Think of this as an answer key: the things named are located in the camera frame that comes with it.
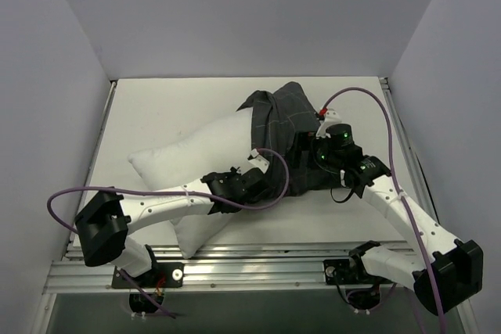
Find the aluminium front frame rail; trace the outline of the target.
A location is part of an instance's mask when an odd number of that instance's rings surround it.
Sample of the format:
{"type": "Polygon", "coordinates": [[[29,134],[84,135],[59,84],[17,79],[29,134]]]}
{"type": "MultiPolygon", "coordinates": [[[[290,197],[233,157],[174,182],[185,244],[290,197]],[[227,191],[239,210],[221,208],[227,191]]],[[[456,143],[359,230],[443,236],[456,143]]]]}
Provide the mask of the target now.
{"type": "MultiPolygon", "coordinates": [[[[346,260],[351,243],[271,246],[208,246],[183,260],[173,246],[153,248],[161,263],[184,264],[182,285],[169,292],[326,289],[325,260],[346,260]]],[[[88,268],[80,251],[52,264],[44,293],[126,293],[115,289],[114,266],[88,268]]]]}

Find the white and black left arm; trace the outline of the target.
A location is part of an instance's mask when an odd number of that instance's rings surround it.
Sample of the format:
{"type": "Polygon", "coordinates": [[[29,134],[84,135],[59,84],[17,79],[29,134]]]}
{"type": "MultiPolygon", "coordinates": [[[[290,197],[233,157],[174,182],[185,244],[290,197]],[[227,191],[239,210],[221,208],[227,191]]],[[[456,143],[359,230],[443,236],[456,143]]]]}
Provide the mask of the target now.
{"type": "Polygon", "coordinates": [[[130,238],[138,230],[188,216],[235,213],[266,199],[273,188],[259,168],[212,172],[182,186],[148,196],[98,191],[77,215],[75,225],[85,265],[114,264],[139,286],[150,286],[158,267],[150,249],[130,238]]]}

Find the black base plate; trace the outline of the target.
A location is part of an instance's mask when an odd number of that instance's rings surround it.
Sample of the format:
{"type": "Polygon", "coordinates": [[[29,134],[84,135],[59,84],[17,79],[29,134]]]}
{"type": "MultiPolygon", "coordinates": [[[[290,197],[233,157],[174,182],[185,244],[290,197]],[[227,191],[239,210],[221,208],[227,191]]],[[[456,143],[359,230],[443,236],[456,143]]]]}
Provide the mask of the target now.
{"type": "Polygon", "coordinates": [[[326,259],[323,261],[325,283],[328,286],[391,284],[385,278],[360,275],[350,266],[348,258],[326,259]]]}
{"type": "MultiPolygon", "coordinates": [[[[183,285],[184,264],[181,262],[160,262],[152,270],[129,278],[143,289],[180,288],[183,285]]],[[[130,289],[132,285],[115,268],[111,287],[113,289],[130,289]]]]}

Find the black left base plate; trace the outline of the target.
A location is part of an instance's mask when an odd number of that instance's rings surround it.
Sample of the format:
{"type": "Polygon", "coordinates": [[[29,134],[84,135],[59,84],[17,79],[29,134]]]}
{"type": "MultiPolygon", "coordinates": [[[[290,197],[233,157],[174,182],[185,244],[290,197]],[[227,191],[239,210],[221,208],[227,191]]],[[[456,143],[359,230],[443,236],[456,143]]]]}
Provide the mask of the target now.
{"type": "MultiPolygon", "coordinates": [[[[143,289],[180,288],[183,285],[184,264],[181,262],[160,262],[152,270],[129,278],[143,289]]],[[[113,289],[130,289],[132,285],[115,268],[111,287],[113,289]]]]}

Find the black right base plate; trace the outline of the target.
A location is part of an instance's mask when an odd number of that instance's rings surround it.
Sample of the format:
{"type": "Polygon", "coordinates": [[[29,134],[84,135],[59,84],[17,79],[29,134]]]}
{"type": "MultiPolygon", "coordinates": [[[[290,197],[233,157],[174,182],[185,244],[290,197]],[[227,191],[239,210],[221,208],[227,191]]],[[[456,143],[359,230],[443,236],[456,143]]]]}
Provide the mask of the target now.
{"type": "Polygon", "coordinates": [[[350,266],[348,258],[326,259],[323,261],[325,283],[328,286],[391,284],[385,278],[360,275],[350,266]]]}

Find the dark grey checked pillowcase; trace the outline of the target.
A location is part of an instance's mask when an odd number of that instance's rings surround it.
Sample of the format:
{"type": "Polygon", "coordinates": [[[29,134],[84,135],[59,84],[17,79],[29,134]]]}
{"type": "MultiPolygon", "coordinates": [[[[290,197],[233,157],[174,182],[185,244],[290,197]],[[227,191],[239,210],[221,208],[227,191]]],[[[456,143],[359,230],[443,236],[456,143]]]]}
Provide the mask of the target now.
{"type": "MultiPolygon", "coordinates": [[[[275,92],[253,92],[239,109],[252,109],[251,147],[272,149],[281,156],[293,148],[297,133],[317,131],[319,120],[303,88],[291,81],[275,92]]],[[[318,168],[309,166],[310,147],[301,154],[298,167],[289,166],[288,196],[301,196],[308,191],[338,188],[335,177],[318,168]]]]}

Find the white pillow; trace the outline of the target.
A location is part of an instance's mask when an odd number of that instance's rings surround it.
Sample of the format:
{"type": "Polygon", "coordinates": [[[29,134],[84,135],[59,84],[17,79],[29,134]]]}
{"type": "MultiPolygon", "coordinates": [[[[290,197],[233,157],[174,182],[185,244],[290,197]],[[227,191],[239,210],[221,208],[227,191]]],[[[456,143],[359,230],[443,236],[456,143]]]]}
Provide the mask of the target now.
{"type": "MultiPolygon", "coordinates": [[[[131,153],[128,162],[151,190],[175,188],[211,172],[241,167],[251,152],[253,110],[219,118],[165,147],[131,153]]],[[[185,259],[218,234],[233,214],[189,215],[171,221],[185,259]]]]}

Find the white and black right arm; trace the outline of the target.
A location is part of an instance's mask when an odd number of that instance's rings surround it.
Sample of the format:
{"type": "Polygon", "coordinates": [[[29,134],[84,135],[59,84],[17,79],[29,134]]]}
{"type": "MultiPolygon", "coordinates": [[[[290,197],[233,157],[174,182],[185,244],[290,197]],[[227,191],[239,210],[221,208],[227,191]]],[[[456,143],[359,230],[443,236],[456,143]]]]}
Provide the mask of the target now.
{"type": "Polygon", "coordinates": [[[432,314],[448,312],[481,291],[481,247],[444,229],[399,188],[390,168],[354,143],[350,125],[330,126],[324,138],[314,131],[298,132],[287,156],[293,167],[327,173],[334,188],[346,188],[376,209],[416,251],[415,257],[405,257],[368,241],[349,253],[354,280],[373,276],[396,282],[413,291],[432,314]]]}

